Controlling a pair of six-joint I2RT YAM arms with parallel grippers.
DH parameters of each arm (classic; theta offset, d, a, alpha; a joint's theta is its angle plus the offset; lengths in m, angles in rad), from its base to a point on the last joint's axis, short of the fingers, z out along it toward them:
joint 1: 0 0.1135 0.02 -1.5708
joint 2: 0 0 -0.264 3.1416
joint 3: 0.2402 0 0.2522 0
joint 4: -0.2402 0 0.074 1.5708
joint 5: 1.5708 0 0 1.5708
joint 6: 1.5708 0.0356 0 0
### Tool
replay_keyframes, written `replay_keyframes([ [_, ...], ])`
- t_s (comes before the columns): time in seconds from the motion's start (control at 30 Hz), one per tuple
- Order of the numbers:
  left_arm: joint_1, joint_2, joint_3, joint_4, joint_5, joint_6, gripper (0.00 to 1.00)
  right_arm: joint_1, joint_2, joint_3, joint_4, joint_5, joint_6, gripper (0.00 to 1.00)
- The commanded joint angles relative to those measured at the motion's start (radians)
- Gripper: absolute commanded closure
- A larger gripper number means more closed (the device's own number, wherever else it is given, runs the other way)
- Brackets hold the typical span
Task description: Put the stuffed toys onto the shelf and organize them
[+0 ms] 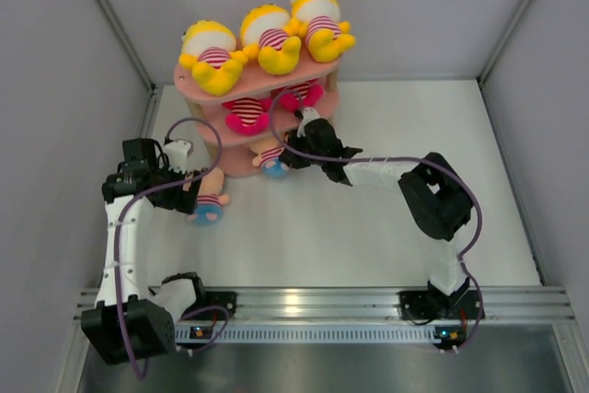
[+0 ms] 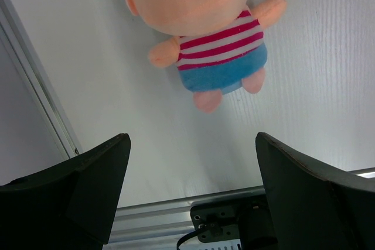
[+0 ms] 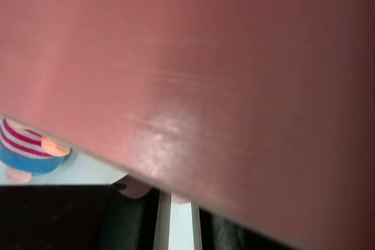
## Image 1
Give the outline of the peach boy plush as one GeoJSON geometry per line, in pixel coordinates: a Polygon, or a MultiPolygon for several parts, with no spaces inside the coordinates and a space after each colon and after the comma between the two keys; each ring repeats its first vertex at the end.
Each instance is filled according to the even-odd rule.
{"type": "Polygon", "coordinates": [[[221,221],[230,196],[224,193],[225,173],[220,168],[211,169],[202,178],[196,206],[188,220],[195,225],[213,225],[221,221]]]}
{"type": "Polygon", "coordinates": [[[284,178],[289,167],[280,160],[283,148],[278,145],[274,147],[251,147],[250,150],[255,154],[252,159],[252,165],[261,170],[269,178],[284,178]]]}

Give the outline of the yellow frog plush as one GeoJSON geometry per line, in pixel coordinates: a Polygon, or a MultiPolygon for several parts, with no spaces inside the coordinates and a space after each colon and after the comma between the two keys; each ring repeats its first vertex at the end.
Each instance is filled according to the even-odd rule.
{"type": "Polygon", "coordinates": [[[298,35],[315,62],[330,63],[355,45],[351,24],[341,20],[337,0],[290,0],[290,6],[298,35]]]}
{"type": "Polygon", "coordinates": [[[248,58],[270,75],[288,75],[298,65],[302,47],[298,22],[280,6],[251,9],[241,22],[239,38],[248,58]]]}
{"type": "Polygon", "coordinates": [[[237,38],[224,24],[199,20],[183,33],[179,64],[204,92],[220,97],[239,80],[249,62],[247,54],[237,47],[237,38]]]}

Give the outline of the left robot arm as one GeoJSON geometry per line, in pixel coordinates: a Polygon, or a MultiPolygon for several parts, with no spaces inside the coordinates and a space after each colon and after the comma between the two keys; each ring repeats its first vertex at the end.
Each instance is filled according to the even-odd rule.
{"type": "Polygon", "coordinates": [[[137,364],[173,351],[182,315],[208,307],[196,272],[169,276],[152,294],[147,281],[147,227],[156,210],[192,214],[202,174],[188,169],[192,144],[136,138],[122,144],[123,160],[101,191],[107,214],[107,251],[93,308],[81,329],[108,365],[137,364]]]}

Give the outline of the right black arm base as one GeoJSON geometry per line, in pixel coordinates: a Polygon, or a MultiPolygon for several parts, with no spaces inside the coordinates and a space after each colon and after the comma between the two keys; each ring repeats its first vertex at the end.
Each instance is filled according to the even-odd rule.
{"type": "Polygon", "coordinates": [[[482,307],[475,290],[468,290],[459,298],[426,290],[408,290],[400,292],[398,299],[401,317],[416,324],[435,320],[475,320],[482,307]]]}

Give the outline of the peach boy plush mid-right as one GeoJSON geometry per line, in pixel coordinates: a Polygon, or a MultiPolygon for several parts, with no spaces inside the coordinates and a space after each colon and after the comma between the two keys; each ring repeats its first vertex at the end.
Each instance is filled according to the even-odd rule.
{"type": "Polygon", "coordinates": [[[247,144],[248,149],[255,156],[261,156],[264,152],[273,149],[275,146],[275,140],[271,137],[260,138],[247,144]]]}

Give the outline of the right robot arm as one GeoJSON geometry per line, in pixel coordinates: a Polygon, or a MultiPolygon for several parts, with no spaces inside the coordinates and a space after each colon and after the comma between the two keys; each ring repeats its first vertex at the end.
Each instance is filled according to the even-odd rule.
{"type": "Polygon", "coordinates": [[[361,149],[346,146],[315,109],[298,112],[300,123],[286,135],[281,161],[289,168],[318,166],[336,183],[397,192],[431,249],[431,272],[423,290],[400,292],[401,316],[415,325],[437,319],[479,319],[480,295],[461,266],[457,234],[476,208],[461,178],[445,158],[431,152],[414,168],[391,158],[361,160],[361,149]]]}

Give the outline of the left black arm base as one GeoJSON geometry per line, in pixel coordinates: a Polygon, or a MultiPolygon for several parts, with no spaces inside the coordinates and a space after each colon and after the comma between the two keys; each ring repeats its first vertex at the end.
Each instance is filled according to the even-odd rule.
{"type": "Polygon", "coordinates": [[[232,317],[236,312],[237,293],[233,291],[209,291],[201,300],[194,292],[161,290],[152,301],[163,307],[173,321],[178,323],[187,319],[210,319],[218,313],[221,317],[232,317]]]}

